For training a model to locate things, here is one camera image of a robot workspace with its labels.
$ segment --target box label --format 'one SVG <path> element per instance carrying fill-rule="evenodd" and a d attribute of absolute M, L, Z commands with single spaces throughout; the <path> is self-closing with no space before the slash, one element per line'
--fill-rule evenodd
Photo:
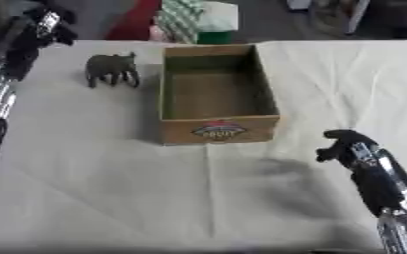
<path fill-rule="evenodd" d="M 223 142 L 230 140 L 237 135 L 246 132 L 245 128 L 235 123 L 226 121 L 212 121 L 205 126 L 193 130 L 192 133 L 201 137 L 205 137 L 215 142 Z"/>

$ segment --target white tablecloth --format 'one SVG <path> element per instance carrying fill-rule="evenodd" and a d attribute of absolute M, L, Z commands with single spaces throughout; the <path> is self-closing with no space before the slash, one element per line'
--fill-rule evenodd
<path fill-rule="evenodd" d="M 0 248 L 379 248 L 376 221 L 322 132 L 352 128 L 407 169 L 407 42 L 259 45 L 282 121 L 268 143 L 165 147 L 162 48 L 42 51 L 0 151 Z M 86 87 L 93 54 L 135 51 L 140 89 Z"/>

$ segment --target robotic hand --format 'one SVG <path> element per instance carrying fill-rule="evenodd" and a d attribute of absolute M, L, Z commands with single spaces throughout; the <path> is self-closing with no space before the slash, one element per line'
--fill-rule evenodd
<path fill-rule="evenodd" d="M 352 130 L 324 133 L 336 139 L 317 150 L 317 161 L 339 160 L 352 170 L 351 178 L 370 212 L 387 253 L 407 254 L 407 173 L 374 140 Z"/>
<path fill-rule="evenodd" d="M 74 12 L 51 0 L 32 0 L 38 6 L 13 17 L 0 30 L 0 145 L 7 131 L 6 118 L 15 103 L 12 83 L 23 80 L 39 55 L 39 48 L 54 42 L 72 45 L 76 33 Z"/>

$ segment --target wooden box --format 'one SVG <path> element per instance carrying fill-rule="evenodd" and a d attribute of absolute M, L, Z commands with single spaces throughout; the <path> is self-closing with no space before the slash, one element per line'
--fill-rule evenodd
<path fill-rule="evenodd" d="M 253 45 L 166 48 L 160 107 L 164 144 L 267 141 L 279 120 Z"/>

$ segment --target toy elephant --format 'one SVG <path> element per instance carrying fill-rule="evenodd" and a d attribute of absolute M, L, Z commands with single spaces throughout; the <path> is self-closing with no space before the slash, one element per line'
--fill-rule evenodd
<path fill-rule="evenodd" d="M 106 77 L 111 76 L 111 85 L 115 86 L 122 76 L 125 82 L 129 82 L 131 75 L 133 87 L 137 88 L 140 84 L 139 74 L 137 73 L 136 63 L 134 59 L 136 54 L 131 52 L 128 56 L 110 55 L 94 55 L 86 64 L 86 78 L 90 88 L 96 88 L 96 80 L 100 79 L 106 82 Z"/>

